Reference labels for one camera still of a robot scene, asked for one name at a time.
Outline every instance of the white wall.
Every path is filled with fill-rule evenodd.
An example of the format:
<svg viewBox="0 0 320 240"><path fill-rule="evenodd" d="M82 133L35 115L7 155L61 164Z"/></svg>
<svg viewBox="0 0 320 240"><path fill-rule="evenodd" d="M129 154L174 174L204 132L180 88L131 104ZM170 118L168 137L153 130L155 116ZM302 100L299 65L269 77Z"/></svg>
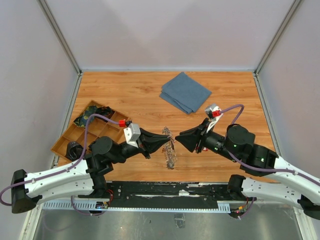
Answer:
<svg viewBox="0 0 320 240"><path fill-rule="evenodd" d="M0 6L2 190L16 170L49 167L77 76L36 0L0 0ZM0 205L0 238L18 239L24 219Z"/></svg>
<svg viewBox="0 0 320 240"><path fill-rule="evenodd" d="M320 1L305 0L260 73L280 150L320 178ZM320 237L320 221L314 221Z"/></svg>
<svg viewBox="0 0 320 240"><path fill-rule="evenodd" d="M293 0L47 0L80 67L253 70Z"/></svg>

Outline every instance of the metal floor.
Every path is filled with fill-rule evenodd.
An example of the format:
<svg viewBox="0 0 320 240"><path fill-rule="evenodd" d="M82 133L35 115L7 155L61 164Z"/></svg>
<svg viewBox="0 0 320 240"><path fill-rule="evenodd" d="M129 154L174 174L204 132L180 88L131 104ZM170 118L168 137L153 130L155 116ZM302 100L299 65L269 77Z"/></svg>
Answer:
<svg viewBox="0 0 320 240"><path fill-rule="evenodd" d="M294 210L278 204L255 204L243 220L226 213L185 213L182 226L175 217L172 212L110 211L91 217L72 210L43 210L34 240L302 239Z"/></svg>

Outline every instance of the aluminum frame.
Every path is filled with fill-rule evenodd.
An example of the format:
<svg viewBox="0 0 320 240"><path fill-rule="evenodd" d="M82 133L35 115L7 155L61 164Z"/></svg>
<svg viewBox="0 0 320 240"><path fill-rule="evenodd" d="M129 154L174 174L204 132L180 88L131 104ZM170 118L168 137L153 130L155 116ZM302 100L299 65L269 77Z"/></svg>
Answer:
<svg viewBox="0 0 320 240"><path fill-rule="evenodd" d="M279 39L281 38L281 36L283 35L285 29L287 28L288 24L290 23L291 19L294 17L295 12L298 10L299 6L301 5L301 3L304 0L294 0L294 2L292 3L290 9L288 10L286 16L284 17L280 27L278 28L276 34L274 35L270 45L268 46L267 50L265 51L263 57L261 58L257 68L253 71L253 78L256 84L256 88L258 91L258 95L260 97L261 100L261 105L262 105L262 109L267 121L267 125L269 127L269 131L271 134L271 138L274 144L274 147L276 149L277 153L281 153L281 147L278 144L277 141L277 133L273 128L273 121L272 121L272 117L269 111L269 107L268 104L265 101L264 98L264 92L263 89L260 85L260 79L259 79L259 73L261 72L262 68L264 67L264 64L266 63L266 61L268 60L270 54L272 53L272 51L274 50L275 46L277 45ZM64 124L61 128L61 133L63 133L63 131L66 129L66 127L68 126L70 117L71 117L71 113L75 104L75 100L78 94L78 90L80 87L80 82L82 79L82 69L80 68L80 66L78 65L74 55L72 54L72 51L70 50L67 41L65 40L56 20L55 17L52 14L52 11L50 10L50 7L47 3L46 0L37 0L37 2L39 3L44 15L46 16L49 24L52 27L52 30L54 31L57 39L59 40L59 42L61 43L62 48L64 49L66 55L68 56L71 64L73 65L73 68L75 69L75 71L78 73L78 77L76 80L76 84L72 93L72 96L70 98L69 101L69 107L68 107L68 111L66 113L65 116L65 121ZM56 164L58 163L59 158L58 157L54 157L53 158L53 165L52 167L55 167ZM24 225L19 237L19 240L28 240L28 239L33 239L34 234L35 234L35 230L38 224L38 220L40 218L40 213L42 210L42 204L39 205L37 208L33 209L32 211L27 213L26 219L24 221ZM303 214L303 211L301 211L300 209L295 208L295 213L296 213L296 218L298 221L298 225L302 234L303 239L306 240L313 240L313 239L317 239L317 235L314 229L314 226L312 224L312 221L310 219L310 217L307 217L305 214Z"/></svg>

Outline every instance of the blue cloth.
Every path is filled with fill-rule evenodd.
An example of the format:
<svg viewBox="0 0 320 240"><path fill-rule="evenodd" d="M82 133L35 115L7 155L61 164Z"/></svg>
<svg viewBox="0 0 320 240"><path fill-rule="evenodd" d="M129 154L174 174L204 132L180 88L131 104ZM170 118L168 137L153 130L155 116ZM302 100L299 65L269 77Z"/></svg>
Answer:
<svg viewBox="0 0 320 240"><path fill-rule="evenodd" d="M162 86L160 98L186 114L195 113L211 95L211 91L184 72Z"/></svg>

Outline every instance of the wooden table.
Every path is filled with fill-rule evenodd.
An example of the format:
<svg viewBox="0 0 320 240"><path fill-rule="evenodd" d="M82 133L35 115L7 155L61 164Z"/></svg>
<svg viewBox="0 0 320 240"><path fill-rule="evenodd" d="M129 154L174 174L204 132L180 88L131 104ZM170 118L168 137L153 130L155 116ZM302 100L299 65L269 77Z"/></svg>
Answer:
<svg viewBox="0 0 320 240"><path fill-rule="evenodd" d="M161 134L166 126L173 136L199 125L206 117L205 108L216 103L221 109L244 104L237 123L255 133L256 143L274 149L265 115L251 72L186 72L212 91L201 108L187 115L159 97L161 87L179 72L85 72L71 116L71 122L90 100L110 106L131 117L141 128ZM214 128L224 135L237 111L226 113ZM190 153L179 142L175 144L177 162L174 169L166 168L164 153L158 150L145 159L141 154L126 163L115 164L114 171L105 176L113 181L179 181L228 182L230 175L248 176L239 164L211 151ZM59 166L66 164L63 159Z"/></svg>

